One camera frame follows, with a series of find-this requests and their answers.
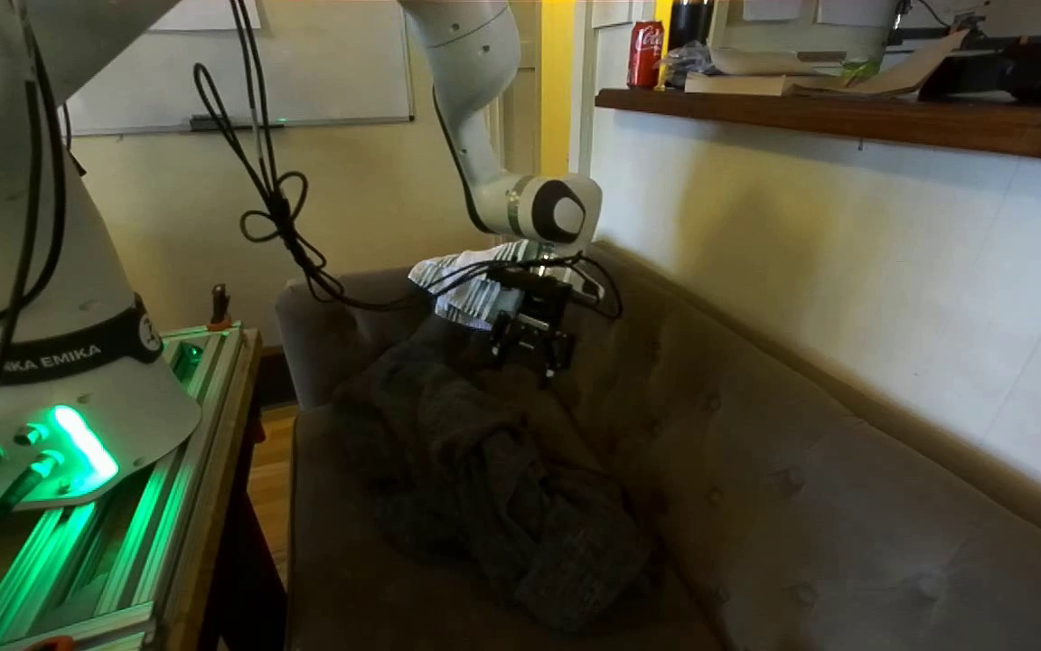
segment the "wall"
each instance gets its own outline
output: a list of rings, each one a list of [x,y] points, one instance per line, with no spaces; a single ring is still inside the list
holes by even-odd
[[[431,71],[411,53],[415,123],[279,135],[279,164],[313,177],[303,234],[338,273],[485,247],[431,112]],[[88,188],[134,289],[161,328],[208,318],[215,281],[275,343],[272,300],[297,279],[279,247],[250,247],[240,212],[258,207],[221,138],[80,138]]]
[[[588,138],[602,238],[1041,479],[1041,164],[634,112]]]

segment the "couch cushion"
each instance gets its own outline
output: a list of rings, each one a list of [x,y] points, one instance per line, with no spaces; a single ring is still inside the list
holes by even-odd
[[[457,569],[420,564],[374,528],[362,487],[338,472],[331,408],[297,420],[288,645],[341,651],[422,646],[719,646],[685,582],[634,593],[581,636],[556,636]]]
[[[562,388],[729,646],[1041,646],[1041,528],[606,256]]]

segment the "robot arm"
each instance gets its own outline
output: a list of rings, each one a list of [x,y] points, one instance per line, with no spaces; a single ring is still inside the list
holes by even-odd
[[[521,39],[509,0],[402,0],[434,68],[434,106],[482,231],[572,247],[596,225],[588,177],[527,177],[498,164],[485,109],[515,83]]]

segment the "brown couch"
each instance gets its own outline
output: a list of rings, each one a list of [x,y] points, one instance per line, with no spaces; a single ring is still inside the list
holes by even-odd
[[[623,254],[602,256],[626,318],[579,313],[579,359],[556,388],[503,371],[491,389],[541,422],[553,460],[623,478],[670,554],[663,587],[562,636],[476,580],[392,549],[331,461],[325,405],[422,313],[321,308],[293,284],[279,300],[299,399],[288,646],[1041,651],[1041,522]],[[352,289],[396,295],[405,273]]]

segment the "green light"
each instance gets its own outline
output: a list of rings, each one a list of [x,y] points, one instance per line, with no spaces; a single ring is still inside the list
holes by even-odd
[[[88,420],[75,408],[58,405],[58,408],[50,408],[50,417],[73,438],[73,446],[85,451],[98,483],[120,472],[120,461],[102,447],[98,435],[88,428]]]

